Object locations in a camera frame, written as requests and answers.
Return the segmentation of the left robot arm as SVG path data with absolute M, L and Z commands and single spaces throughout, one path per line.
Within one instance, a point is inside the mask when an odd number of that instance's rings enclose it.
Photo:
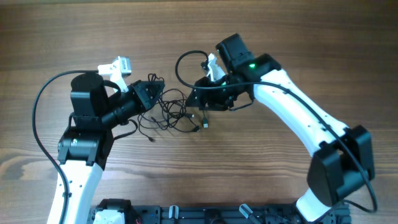
M 71 81 L 73 113 L 58 142 L 58 161 L 66 177 L 57 188 L 48 223 L 86 223 L 90 205 L 116 137 L 112 130 L 154 107 L 163 81 L 136 81 L 123 92 L 97 72 Z

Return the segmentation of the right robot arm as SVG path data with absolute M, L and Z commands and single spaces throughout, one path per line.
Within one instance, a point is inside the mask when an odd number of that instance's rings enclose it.
M 233 34 L 206 54 L 204 77 L 195 82 L 188 107 L 233 111 L 247 93 L 273 111 L 301 140 L 311 163 L 308 190 L 291 205 L 264 209 L 263 223 L 348 223 L 349 196 L 369 187 L 375 176 L 371 135 L 363 126 L 350 128 L 303 93 L 269 54 L 255 56 Z

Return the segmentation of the black USB cable thin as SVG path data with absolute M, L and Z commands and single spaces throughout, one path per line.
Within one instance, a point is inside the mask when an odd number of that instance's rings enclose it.
M 146 116 L 145 113 L 140 114 L 137 117 L 138 130 L 139 132 L 147 137 L 149 141 L 154 142 L 154 138 L 144 133 L 144 129 L 166 131 L 168 129 L 173 129 L 180 133 L 195 133 L 199 132 L 200 127 L 193 122 L 194 115 L 187 113 L 186 109 L 180 109 L 178 111 L 170 111 L 167 109 L 161 109 L 161 118 L 157 119 L 155 117 Z M 188 122 L 193 125 L 191 129 L 181 129 L 178 128 L 179 122 L 182 119 L 188 119 Z

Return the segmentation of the black USB cable thick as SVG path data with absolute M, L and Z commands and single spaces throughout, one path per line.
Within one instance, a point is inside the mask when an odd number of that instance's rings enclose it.
M 167 93 L 178 93 L 180 98 L 167 100 L 165 96 Z M 160 108 L 161 118 L 157 119 L 154 117 L 148 117 L 142 115 L 141 118 L 151 124 L 154 124 L 154 129 L 174 129 L 180 133 L 196 133 L 201 130 L 201 127 L 197 125 L 193 118 L 194 114 L 187 111 L 187 106 L 185 105 L 187 100 L 186 94 L 184 94 L 178 88 L 171 88 L 168 90 L 162 90 L 159 98 L 156 100 L 155 105 Z M 177 127 L 178 123 L 182 119 L 187 119 L 193 124 L 192 129 L 180 129 Z

